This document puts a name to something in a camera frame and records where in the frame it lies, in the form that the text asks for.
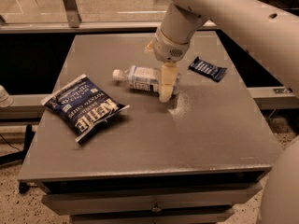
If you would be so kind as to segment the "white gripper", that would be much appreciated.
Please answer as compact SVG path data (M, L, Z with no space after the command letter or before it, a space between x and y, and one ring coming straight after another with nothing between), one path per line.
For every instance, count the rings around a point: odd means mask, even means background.
M189 49L190 43L179 44L168 39L160 27L155 37L144 48L145 53L154 53L156 59L163 62L158 69L158 92L161 102L170 100L178 76L177 62L181 61Z

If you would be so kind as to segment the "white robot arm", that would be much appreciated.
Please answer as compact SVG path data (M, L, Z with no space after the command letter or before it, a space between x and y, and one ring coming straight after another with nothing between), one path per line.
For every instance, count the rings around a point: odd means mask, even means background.
M171 0L162 24L147 45L163 63L159 98L170 99L195 31L208 20L284 86L299 96L298 17L258 0ZM299 143L283 150L263 190L256 224L299 224Z

